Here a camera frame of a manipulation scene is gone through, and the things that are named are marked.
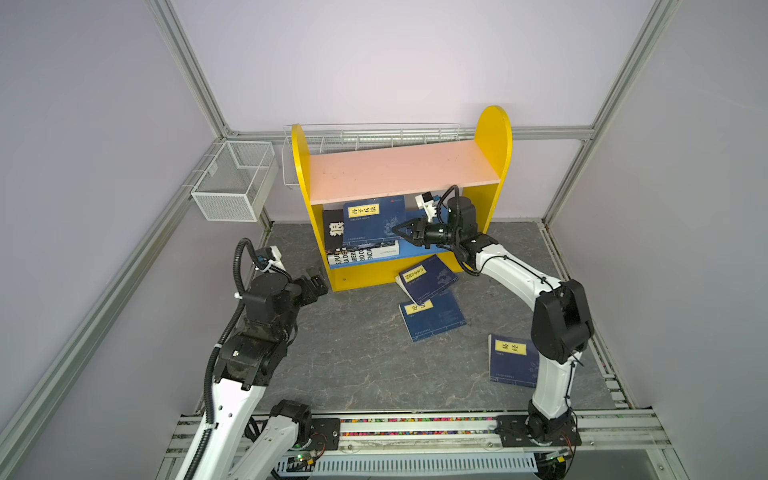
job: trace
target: yellow bottom board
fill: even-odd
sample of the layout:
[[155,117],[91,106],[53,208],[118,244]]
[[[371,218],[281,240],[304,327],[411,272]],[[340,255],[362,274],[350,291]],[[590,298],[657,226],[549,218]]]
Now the yellow bottom board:
[[[437,256],[454,272],[462,271],[452,252],[438,253]],[[430,257],[430,255],[401,258],[386,262],[370,263],[368,265],[345,266],[344,268],[327,270],[328,278],[334,292],[394,283],[398,273],[409,266],[416,265],[427,257]]]

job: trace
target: table surface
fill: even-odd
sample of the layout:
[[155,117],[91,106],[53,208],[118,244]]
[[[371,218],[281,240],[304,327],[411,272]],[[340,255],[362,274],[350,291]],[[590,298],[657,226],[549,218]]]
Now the table surface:
[[[488,234],[521,260],[557,276],[535,223],[492,223]],[[309,224],[276,224],[269,245],[288,271],[323,271]],[[331,292],[299,312],[299,333],[259,403],[281,399],[315,412],[348,410],[518,409],[534,390],[491,382],[488,334],[531,338],[531,310],[488,276],[459,276],[452,287],[467,325],[411,342],[398,304],[408,297],[394,283]],[[614,402],[588,349],[575,373],[575,409],[612,409]]]

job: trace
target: blue book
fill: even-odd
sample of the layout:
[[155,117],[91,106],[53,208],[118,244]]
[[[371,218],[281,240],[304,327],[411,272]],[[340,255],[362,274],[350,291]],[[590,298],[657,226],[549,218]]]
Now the blue book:
[[369,198],[344,204],[345,247],[397,240],[392,228],[406,221],[406,199]]
[[400,303],[400,314],[413,342],[467,324],[451,290],[443,290],[423,305]]
[[400,285],[402,291],[413,303],[419,305],[447,289],[456,280],[456,274],[437,255],[403,270],[395,277],[395,282]]
[[538,350],[531,340],[488,335],[488,367],[492,382],[535,388]]

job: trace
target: white book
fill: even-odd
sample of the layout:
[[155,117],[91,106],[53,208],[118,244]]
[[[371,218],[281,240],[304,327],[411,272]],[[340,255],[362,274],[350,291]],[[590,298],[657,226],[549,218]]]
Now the white book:
[[329,253],[328,264],[340,265],[341,263],[355,263],[363,260],[375,260],[379,258],[394,257],[400,253],[400,242],[395,240],[394,245],[388,247],[366,248],[362,250],[344,250]]

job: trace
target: blue shelf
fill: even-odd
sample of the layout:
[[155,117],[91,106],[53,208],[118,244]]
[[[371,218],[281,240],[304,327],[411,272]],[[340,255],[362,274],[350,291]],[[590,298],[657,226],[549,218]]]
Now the blue shelf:
[[[406,212],[406,219],[411,220],[412,218],[420,217],[423,214],[424,214],[424,210],[414,210],[414,211]],[[400,253],[392,257],[375,258],[373,260],[362,260],[359,262],[351,262],[351,263],[340,263],[338,265],[331,265],[330,269],[335,270],[337,268],[346,268],[348,266],[370,265],[371,263],[389,262],[390,260],[401,260],[403,258],[423,257],[425,255],[436,255],[437,253],[447,252],[447,250],[443,250],[442,248],[435,247],[434,245],[431,245],[429,248],[417,247],[416,245],[412,245],[399,237],[398,237],[398,242],[400,244]]]

